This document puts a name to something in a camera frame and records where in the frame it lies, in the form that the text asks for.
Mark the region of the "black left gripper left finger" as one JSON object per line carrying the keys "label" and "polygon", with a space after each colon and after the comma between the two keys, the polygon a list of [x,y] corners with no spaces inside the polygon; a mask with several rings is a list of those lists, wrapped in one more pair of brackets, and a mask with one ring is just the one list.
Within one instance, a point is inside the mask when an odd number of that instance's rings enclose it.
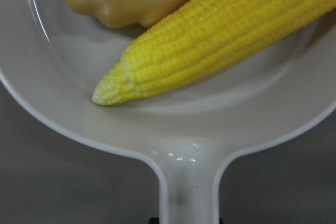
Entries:
{"label": "black left gripper left finger", "polygon": [[159,224],[160,223],[160,219],[159,217],[151,217],[149,220],[148,220],[148,224]]}

